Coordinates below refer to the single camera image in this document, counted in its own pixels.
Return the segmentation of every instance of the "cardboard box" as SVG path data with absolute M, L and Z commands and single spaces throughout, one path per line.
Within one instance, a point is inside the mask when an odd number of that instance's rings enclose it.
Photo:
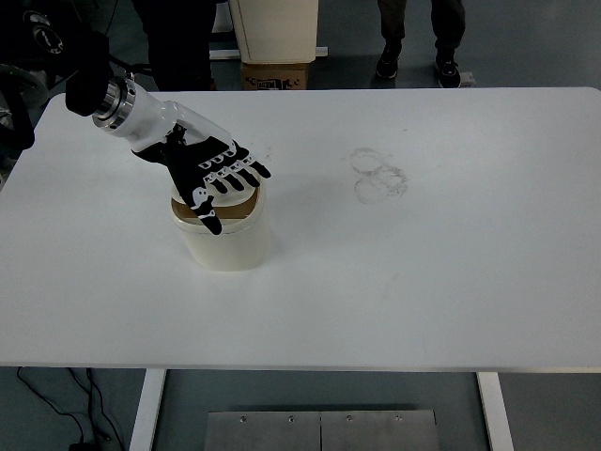
M 245 64 L 240 68 L 242 88 L 256 90 L 306 89 L 309 64 Z

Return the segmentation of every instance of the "black shoe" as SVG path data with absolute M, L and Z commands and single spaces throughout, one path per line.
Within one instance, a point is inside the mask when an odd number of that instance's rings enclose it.
M 459 87 L 461 85 L 461 75 L 452 55 L 437 56 L 434 69 L 436 70 L 440 87 Z
M 395 49 L 386 44 L 384 52 L 382 52 L 382 56 L 376 65 L 376 75 L 381 78 L 394 78 L 398 71 L 398 56 L 400 53 L 400 48 Z

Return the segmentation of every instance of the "black pants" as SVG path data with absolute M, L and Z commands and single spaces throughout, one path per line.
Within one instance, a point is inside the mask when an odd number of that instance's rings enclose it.
M 401 48 L 405 37 L 407 0 L 378 0 L 382 37 L 390 46 Z M 454 54 L 466 29 L 466 11 L 461 0 L 432 0 L 432 28 L 441 54 Z
M 207 91 L 208 42 L 217 0 L 132 0 L 148 36 L 148 62 L 161 91 Z

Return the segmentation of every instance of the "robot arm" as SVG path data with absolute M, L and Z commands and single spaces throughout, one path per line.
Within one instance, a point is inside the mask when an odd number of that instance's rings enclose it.
M 225 194 L 242 191 L 243 181 L 258 187 L 257 177 L 270 177 L 228 131 L 189 108 L 158 101 L 133 80 L 121 78 L 106 82 L 98 102 L 100 96 L 90 96 L 87 90 L 101 92 L 101 86 L 91 86 L 85 77 L 82 72 L 69 80 L 67 107 L 82 116 L 94 110 L 91 115 L 99 128 L 126 139 L 138 157 L 166 165 L 183 201 L 213 234 L 221 233 L 222 226 L 209 185 Z
M 180 197 L 214 234 L 222 230 L 213 195 L 241 191 L 270 172 L 229 132 L 172 101 L 158 101 L 133 80 L 111 78 L 108 38 L 56 5 L 23 6 L 8 0 L 2 29 L 18 45 L 0 45 L 0 142 L 16 149 L 34 143 L 27 108 L 41 106 L 48 90 L 38 75 L 68 78 L 67 107 L 113 136 L 140 158 L 167 166 Z

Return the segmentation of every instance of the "person's legs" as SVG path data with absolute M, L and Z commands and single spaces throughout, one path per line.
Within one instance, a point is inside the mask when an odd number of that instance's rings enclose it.
M 466 29 L 466 11 L 461 0 L 432 0 L 432 28 L 436 35 L 435 70 L 441 87 L 459 87 L 461 75 L 455 50 Z
M 381 33 L 386 40 L 384 52 L 376 65 L 376 74 L 394 78 L 398 70 L 398 56 L 405 37 L 405 6 L 407 0 L 378 0 Z
M 405 37 L 405 7 L 407 0 L 378 0 L 381 34 L 386 44 L 400 49 Z
M 439 54 L 455 54 L 466 30 L 466 10 L 461 0 L 432 0 L 431 17 Z
M 148 37 L 148 62 L 161 91 L 210 90 L 208 41 L 215 0 L 133 0 Z

